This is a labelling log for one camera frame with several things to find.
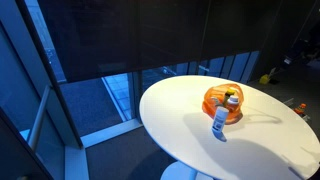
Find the orange plastic bag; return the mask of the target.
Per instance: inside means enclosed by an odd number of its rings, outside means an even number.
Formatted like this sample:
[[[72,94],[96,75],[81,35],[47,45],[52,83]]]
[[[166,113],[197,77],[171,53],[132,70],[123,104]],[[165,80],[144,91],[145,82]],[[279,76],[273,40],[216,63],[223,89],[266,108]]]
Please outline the orange plastic bag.
[[[243,114],[241,111],[241,106],[244,101],[244,94],[241,87],[234,83],[221,84],[218,86],[213,86],[207,90],[204,95],[204,100],[202,103],[202,110],[204,113],[213,118],[216,114],[216,110],[219,106],[223,105],[225,99],[225,94],[231,89],[235,91],[235,95],[239,98],[239,105],[235,108],[233,112],[230,112],[226,119],[226,125],[235,124],[241,120]]]

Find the yellow capped bottle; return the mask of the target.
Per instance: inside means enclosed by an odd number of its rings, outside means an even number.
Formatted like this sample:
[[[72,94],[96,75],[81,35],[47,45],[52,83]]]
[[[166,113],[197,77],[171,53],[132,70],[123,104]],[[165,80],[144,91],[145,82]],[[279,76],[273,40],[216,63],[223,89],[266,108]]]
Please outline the yellow capped bottle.
[[[233,89],[228,89],[225,93],[225,96],[224,96],[224,101],[223,101],[223,104],[225,104],[227,102],[227,100],[230,98],[231,95],[234,95],[235,94],[235,90]]]

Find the dark roller window blind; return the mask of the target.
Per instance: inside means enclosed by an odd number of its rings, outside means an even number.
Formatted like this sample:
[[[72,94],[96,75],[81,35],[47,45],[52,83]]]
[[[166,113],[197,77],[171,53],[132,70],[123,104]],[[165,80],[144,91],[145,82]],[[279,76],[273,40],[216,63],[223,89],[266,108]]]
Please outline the dark roller window blind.
[[[286,47],[316,0],[38,0],[65,78]]]

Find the yellow object on floor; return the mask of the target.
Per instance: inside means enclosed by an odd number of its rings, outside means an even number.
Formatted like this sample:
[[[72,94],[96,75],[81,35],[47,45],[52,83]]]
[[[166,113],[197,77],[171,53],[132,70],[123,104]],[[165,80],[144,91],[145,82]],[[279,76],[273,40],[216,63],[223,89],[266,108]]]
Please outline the yellow object on floor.
[[[259,83],[260,84],[268,84],[269,81],[270,81],[270,78],[269,78],[268,74],[265,74],[265,75],[261,76],[260,79],[259,79]]]

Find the white round table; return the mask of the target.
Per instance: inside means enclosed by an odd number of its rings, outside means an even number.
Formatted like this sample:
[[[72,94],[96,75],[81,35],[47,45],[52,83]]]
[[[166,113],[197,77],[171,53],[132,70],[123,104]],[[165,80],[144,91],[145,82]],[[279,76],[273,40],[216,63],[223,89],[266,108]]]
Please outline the white round table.
[[[282,102],[242,85],[243,117],[212,132],[202,110],[206,91],[226,81],[186,75],[161,80],[140,100],[151,138],[176,161],[161,180],[307,180],[319,170],[320,143],[311,127]]]

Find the orange object on floor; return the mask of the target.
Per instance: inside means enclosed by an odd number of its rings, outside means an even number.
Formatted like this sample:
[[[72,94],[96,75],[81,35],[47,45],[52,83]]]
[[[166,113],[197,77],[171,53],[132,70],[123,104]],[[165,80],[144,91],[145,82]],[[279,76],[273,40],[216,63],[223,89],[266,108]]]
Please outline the orange object on floor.
[[[298,107],[296,107],[294,109],[294,111],[298,114],[298,115],[303,115],[306,109],[306,104],[305,103],[301,103]]]

